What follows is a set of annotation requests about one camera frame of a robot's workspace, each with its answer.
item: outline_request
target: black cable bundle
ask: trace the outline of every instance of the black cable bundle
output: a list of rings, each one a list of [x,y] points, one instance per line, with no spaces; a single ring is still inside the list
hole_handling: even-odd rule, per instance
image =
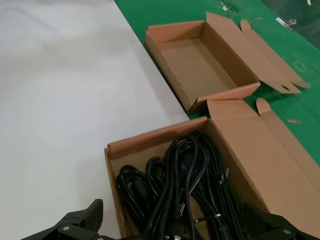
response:
[[[122,167],[116,184],[144,240],[165,236],[203,240],[192,216],[190,195],[204,212],[210,238],[244,240],[242,210],[226,178],[211,138],[196,132],[174,140],[165,159],[151,158],[146,174],[133,166]]]

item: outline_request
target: open cardboard box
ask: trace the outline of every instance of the open cardboard box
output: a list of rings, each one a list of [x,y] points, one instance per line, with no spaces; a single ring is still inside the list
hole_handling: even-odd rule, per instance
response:
[[[108,144],[105,156],[121,237],[140,234],[117,192],[121,167],[132,165],[144,172],[148,160],[163,157],[175,138],[201,130],[217,145],[241,201],[281,215],[320,238],[320,168],[269,104],[257,101],[260,115],[243,100],[209,100],[207,105],[211,119],[201,117]],[[198,205],[191,205],[193,217],[200,218]],[[206,223],[197,227],[209,239]]]
[[[147,27],[145,45],[187,113],[201,111],[207,100],[248,97],[260,81],[283,94],[300,93],[293,84],[309,87],[261,38],[252,37],[248,24],[243,22],[242,32],[231,19],[207,12],[206,21]]]

